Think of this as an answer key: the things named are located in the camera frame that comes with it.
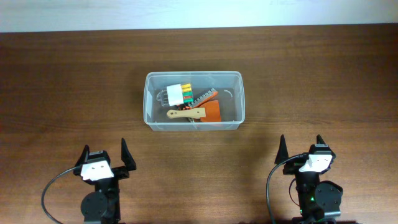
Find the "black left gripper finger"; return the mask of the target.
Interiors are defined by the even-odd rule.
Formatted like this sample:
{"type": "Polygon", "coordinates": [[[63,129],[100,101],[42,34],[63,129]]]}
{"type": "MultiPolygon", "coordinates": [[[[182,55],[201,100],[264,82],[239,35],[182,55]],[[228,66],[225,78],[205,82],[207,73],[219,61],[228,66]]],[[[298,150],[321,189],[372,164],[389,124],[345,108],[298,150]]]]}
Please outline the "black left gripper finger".
{"type": "Polygon", "coordinates": [[[79,157],[79,159],[77,160],[77,162],[75,164],[75,167],[82,166],[87,161],[89,154],[90,154],[90,147],[89,147],[89,145],[85,145],[81,156],[79,157]]]}
{"type": "Polygon", "coordinates": [[[124,163],[124,168],[127,171],[132,171],[137,169],[136,162],[133,159],[131,153],[129,152],[126,140],[124,138],[121,138],[121,160],[124,163]]]}

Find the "clear plastic container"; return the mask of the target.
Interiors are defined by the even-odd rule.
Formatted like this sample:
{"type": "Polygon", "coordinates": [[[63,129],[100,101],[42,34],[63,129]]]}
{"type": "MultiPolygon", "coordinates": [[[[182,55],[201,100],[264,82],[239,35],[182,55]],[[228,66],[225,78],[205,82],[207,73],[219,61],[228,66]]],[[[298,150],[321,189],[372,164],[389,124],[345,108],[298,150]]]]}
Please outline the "clear plastic container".
{"type": "Polygon", "coordinates": [[[146,77],[143,101],[144,122],[154,131],[234,130],[245,120],[245,93],[242,75],[237,71],[151,72],[146,77]],[[221,122],[201,122],[195,119],[197,130],[187,118],[170,119],[168,110],[156,100],[158,92],[169,85],[191,83],[193,100],[214,88],[218,94],[221,122]]]}

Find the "coloured screwdriver bit set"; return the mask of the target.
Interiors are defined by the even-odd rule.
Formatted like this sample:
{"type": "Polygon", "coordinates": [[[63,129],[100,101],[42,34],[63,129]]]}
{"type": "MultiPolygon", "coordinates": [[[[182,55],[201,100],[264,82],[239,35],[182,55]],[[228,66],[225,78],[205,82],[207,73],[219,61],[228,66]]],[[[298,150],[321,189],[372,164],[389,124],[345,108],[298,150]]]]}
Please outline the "coloured screwdriver bit set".
{"type": "Polygon", "coordinates": [[[156,100],[159,101],[163,107],[192,103],[192,84],[184,83],[169,85],[158,92],[156,100]]]}

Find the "orange scraper wooden handle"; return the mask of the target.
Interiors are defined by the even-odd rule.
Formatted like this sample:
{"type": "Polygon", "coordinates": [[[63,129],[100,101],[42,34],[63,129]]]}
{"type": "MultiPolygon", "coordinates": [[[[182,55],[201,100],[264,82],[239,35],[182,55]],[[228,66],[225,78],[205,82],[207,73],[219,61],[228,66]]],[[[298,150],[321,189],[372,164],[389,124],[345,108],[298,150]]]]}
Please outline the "orange scraper wooden handle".
{"type": "Polygon", "coordinates": [[[203,105],[190,110],[168,110],[167,117],[175,118],[193,118],[201,122],[221,122],[220,104],[218,100],[212,100],[203,105]]]}

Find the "orange socket bit rail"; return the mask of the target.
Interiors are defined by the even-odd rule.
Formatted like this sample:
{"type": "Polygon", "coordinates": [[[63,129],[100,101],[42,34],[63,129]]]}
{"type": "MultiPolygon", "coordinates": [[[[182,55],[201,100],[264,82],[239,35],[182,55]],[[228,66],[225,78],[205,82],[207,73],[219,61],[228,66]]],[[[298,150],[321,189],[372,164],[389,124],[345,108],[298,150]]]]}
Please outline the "orange socket bit rail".
{"type": "Polygon", "coordinates": [[[205,94],[194,100],[193,102],[189,103],[188,106],[191,109],[197,108],[202,104],[206,103],[207,101],[211,100],[218,94],[218,91],[212,88],[211,90],[207,91],[205,94]]]}

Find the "orange black long-nose pliers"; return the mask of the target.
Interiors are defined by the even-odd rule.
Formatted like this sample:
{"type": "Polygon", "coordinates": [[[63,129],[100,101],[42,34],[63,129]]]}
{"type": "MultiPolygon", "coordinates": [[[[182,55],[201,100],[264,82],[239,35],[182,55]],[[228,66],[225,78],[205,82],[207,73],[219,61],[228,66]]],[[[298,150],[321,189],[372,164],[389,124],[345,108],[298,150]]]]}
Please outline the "orange black long-nose pliers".
{"type": "MultiPolygon", "coordinates": [[[[191,107],[186,106],[186,105],[178,105],[177,108],[178,108],[178,110],[181,110],[181,111],[190,110],[191,109],[191,107]]],[[[197,125],[195,123],[195,120],[193,118],[187,118],[187,119],[189,120],[189,122],[191,122],[191,124],[193,125],[194,129],[197,130],[198,128],[197,128],[197,125]]]]}

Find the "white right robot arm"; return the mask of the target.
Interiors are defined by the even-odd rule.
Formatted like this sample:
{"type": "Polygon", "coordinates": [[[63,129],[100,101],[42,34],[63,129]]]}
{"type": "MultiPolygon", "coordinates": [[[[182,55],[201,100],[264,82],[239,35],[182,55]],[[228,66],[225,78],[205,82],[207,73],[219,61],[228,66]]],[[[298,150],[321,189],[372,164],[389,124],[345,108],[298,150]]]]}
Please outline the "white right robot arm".
{"type": "Polygon", "coordinates": [[[308,152],[289,156],[285,137],[280,137],[275,165],[283,165],[284,175],[293,175],[298,195],[300,217],[292,223],[335,223],[341,215],[343,188],[334,182],[321,181],[320,176],[330,170],[336,158],[320,135],[308,152]]]}

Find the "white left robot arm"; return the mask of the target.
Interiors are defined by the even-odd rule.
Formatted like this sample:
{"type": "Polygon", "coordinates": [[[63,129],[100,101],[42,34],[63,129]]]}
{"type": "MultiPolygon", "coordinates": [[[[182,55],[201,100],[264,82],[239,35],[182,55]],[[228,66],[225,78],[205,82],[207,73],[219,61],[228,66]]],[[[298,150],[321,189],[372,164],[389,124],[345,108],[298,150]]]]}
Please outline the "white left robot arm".
{"type": "Polygon", "coordinates": [[[91,152],[89,146],[84,147],[73,171],[95,188],[80,205],[84,223],[119,223],[121,220],[119,181],[128,179],[130,171],[137,169],[125,139],[121,140],[121,160],[123,166],[112,168],[106,151],[91,152]]]}

